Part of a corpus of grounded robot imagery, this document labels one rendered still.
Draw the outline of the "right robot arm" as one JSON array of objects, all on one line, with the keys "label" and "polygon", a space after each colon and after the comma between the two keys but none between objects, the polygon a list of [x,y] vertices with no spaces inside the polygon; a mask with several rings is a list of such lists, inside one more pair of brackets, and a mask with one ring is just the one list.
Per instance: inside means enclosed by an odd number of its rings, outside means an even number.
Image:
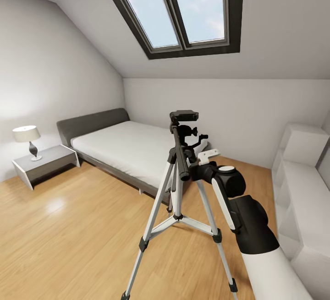
[{"label": "right robot arm", "polygon": [[243,175],[233,166],[217,166],[217,149],[199,153],[199,165],[189,168],[191,181],[212,184],[227,223],[236,235],[256,300],[314,300],[268,227],[261,204],[246,190]]}]

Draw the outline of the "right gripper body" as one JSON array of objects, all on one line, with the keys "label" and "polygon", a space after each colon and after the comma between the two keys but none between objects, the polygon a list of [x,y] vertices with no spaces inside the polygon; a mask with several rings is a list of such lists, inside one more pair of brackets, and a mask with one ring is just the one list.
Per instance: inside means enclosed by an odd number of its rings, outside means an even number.
[{"label": "right gripper body", "polygon": [[209,162],[209,164],[205,165],[195,165],[189,168],[190,175],[191,175],[191,181],[197,181],[197,180],[204,180],[207,182],[205,178],[205,173],[208,168],[210,167],[216,167],[217,164],[215,161]]}]

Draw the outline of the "camera tripod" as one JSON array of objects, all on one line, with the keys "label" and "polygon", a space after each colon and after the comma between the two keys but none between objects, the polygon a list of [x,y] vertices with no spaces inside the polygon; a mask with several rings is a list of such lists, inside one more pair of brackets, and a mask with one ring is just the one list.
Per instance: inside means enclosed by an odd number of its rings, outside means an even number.
[{"label": "camera tripod", "polygon": [[[201,198],[203,200],[203,204],[209,219],[210,226],[201,223],[195,219],[186,217],[182,215],[181,208],[182,208],[182,187],[183,182],[189,181],[191,179],[189,167],[187,165],[187,158],[192,166],[198,165],[197,159],[194,153],[194,148],[201,144],[202,139],[208,139],[208,135],[200,135],[198,143],[189,146],[185,142],[186,136],[197,136],[197,127],[191,129],[191,127],[187,125],[179,125],[179,121],[197,121],[198,120],[198,112],[194,112],[192,110],[176,110],[176,112],[170,113],[171,124],[170,124],[170,131],[171,134],[174,134],[175,138],[175,147],[170,149],[169,157],[167,160],[167,165],[159,186],[159,190],[144,232],[144,235],[141,237],[139,243],[139,254],[136,259],[136,263],[130,278],[130,282],[126,291],[123,293],[121,300],[129,300],[130,292],[132,290],[133,282],[135,280],[141,259],[143,257],[144,251],[147,248],[149,242],[171,227],[176,223],[184,223],[188,226],[191,226],[195,229],[201,230],[207,234],[213,236],[213,240],[217,243],[222,261],[224,263],[225,271],[229,280],[229,286],[231,292],[233,292],[234,299],[237,299],[236,292],[238,291],[236,281],[234,278],[231,277],[231,273],[226,261],[226,257],[222,247],[222,233],[219,228],[216,227],[215,219],[209,204],[209,200],[205,191],[205,187],[202,180],[197,180],[197,185],[201,194]],[[168,219],[164,222],[160,223],[156,227],[153,228],[154,222],[156,220],[166,187],[168,185],[168,181],[171,176],[171,172],[173,170],[173,178],[172,178],[172,186],[169,188],[170,196],[170,206],[167,208],[169,213]],[[173,213],[173,214],[172,214]]]}]

